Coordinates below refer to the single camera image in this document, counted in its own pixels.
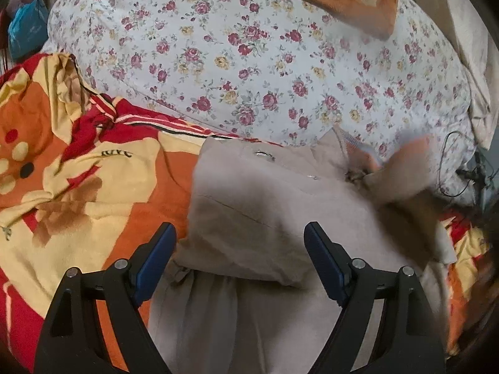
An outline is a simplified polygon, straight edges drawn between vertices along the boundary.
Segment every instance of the black dot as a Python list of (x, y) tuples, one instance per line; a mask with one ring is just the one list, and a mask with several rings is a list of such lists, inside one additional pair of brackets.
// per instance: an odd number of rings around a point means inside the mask
[(19, 172), (19, 176), (21, 178), (27, 178), (27, 177), (29, 177), (29, 175), (31, 173), (33, 173), (33, 170), (34, 170), (34, 164), (31, 162), (26, 163), (25, 165), (23, 165), (21, 167), (21, 171)]

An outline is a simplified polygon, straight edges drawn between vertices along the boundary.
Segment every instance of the gray cloth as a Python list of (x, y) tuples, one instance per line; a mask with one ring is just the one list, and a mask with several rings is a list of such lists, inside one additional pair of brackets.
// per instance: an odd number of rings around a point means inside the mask
[[(206, 140), (194, 171), (188, 236), (154, 294), (149, 319), (174, 374), (308, 372), (340, 313), (303, 244), (310, 221), (374, 268), (414, 266), (445, 338), (445, 267), (431, 261), (436, 256), (411, 218), (379, 208), (345, 181), (347, 162), (335, 131), (314, 147)], [(394, 234), (386, 225), (396, 227)], [(435, 238), (452, 249), (448, 238)], [(380, 311), (373, 310), (377, 319), (357, 367), (368, 361)]]

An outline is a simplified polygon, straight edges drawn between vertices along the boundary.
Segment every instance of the flower pattern on blanket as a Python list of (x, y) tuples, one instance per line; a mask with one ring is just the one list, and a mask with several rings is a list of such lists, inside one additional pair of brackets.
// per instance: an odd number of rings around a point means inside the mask
[[(48, 27), (93, 87), (242, 137), (306, 145), (338, 123), (383, 159), (405, 129), (472, 139), (461, 63), (412, 0), (387, 41), (302, 0), (58, 0)], [(454, 140), (443, 180), (473, 150)]]

